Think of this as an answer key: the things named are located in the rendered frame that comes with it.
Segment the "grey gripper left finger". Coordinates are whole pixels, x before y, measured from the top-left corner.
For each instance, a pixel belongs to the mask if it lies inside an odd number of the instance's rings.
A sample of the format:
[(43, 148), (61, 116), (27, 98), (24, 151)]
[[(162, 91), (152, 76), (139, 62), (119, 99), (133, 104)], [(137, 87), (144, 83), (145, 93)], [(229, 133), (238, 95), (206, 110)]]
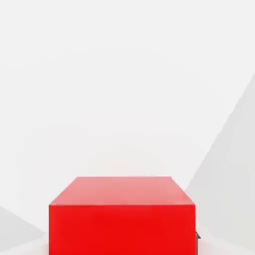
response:
[(4, 236), (3, 255), (48, 255), (48, 234)]

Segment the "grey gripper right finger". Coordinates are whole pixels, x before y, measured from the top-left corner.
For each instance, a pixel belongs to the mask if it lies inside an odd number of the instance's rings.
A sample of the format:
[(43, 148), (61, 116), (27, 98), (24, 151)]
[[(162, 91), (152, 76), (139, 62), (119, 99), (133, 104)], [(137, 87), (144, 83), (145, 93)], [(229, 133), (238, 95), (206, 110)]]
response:
[(214, 237), (204, 226), (197, 226), (198, 255), (246, 255), (246, 250)]

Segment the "small red cube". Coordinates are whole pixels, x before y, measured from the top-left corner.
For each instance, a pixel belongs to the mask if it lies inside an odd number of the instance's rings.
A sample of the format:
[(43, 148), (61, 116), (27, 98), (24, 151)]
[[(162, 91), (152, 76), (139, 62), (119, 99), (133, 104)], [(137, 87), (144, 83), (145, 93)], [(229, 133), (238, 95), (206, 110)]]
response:
[(195, 204), (167, 176), (77, 177), (49, 204), (49, 255), (197, 255)]

